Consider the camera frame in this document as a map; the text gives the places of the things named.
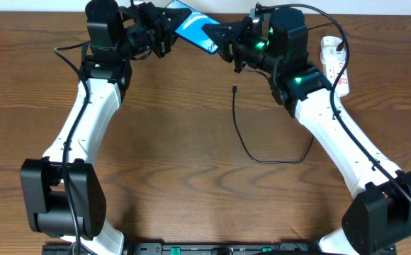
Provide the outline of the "blue Galaxy smartphone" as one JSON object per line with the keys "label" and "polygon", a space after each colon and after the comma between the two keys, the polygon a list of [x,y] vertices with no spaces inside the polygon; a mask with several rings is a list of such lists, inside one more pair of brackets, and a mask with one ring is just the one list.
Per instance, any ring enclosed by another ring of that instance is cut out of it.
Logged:
{"label": "blue Galaxy smartphone", "polygon": [[217,52],[218,46],[205,34],[202,30],[204,25],[218,24],[209,16],[201,13],[200,11],[187,6],[181,1],[172,0],[168,5],[168,9],[190,9],[191,14],[188,18],[175,30],[176,35],[185,41],[195,45],[199,49],[213,55]]}

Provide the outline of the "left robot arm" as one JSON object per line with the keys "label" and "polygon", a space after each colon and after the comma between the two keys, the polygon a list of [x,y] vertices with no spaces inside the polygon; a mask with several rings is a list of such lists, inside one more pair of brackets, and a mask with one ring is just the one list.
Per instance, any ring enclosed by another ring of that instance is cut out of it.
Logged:
{"label": "left robot arm", "polygon": [[34,232],[68,241],[68,254],[122,254],[125,237],[106,219],[94,170],[98,149],[130,85],[131,62],[146,52],[169,53],[191,9],[93,0],[85,13],[89,40],[80,44],[81,64],[74,68],[77,97],[52,145],[41,158],[24,161],[21,185]]}

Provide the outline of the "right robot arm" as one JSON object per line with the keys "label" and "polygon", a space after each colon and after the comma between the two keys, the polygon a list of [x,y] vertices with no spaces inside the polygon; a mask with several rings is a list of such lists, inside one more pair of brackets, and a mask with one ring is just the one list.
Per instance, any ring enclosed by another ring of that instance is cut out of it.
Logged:
{"label": "right robot arm", "polygon": [[277,104],[303,125],[339,169],[352,202],[335,231],[315,245],[319,254],[382,254],[411,237],[411,171],[389,160],[342,105],[350,58],[345,33],[324,38],[321,60],[308,59],[309,30],[303,5],[256,5],[241,21],[203,26],[220,56],[236,72],[245,67],[269,74]]}

